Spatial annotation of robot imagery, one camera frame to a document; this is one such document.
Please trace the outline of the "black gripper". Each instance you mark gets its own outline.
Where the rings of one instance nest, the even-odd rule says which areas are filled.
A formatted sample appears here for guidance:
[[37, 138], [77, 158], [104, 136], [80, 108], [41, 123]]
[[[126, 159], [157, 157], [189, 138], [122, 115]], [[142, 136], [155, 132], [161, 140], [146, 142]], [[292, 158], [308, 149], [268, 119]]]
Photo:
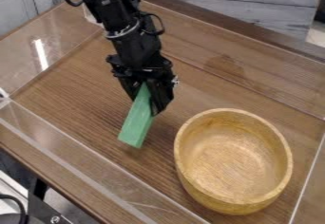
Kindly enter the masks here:
[[109, 55], [106, 63], [130, 100], [136, 98], [140, 85], [145, 82], [150, 113], [157, 116], [173, 100], [173, 87], [179, 83], [172, 73], [172, 63], [160, 54], [140, 66], [125, 65], [117, 55]]

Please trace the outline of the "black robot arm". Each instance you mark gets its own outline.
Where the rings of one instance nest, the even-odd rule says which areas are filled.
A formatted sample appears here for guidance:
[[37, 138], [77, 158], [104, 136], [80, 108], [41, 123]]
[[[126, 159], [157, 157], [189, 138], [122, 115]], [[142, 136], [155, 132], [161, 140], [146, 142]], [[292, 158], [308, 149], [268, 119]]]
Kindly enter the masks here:
[[148, 89], [150, 114], [156, 116], [173, 100], [175, 74], [172, 63], [161, 55], [160, 36], [153, 18], [141, 11], [140, 0], [82, 0], [94, 21], [102, 25], [105, 38], [112, 42], [114, 54], [106, 57], [112, 75], [133, 101], [138, 88]]

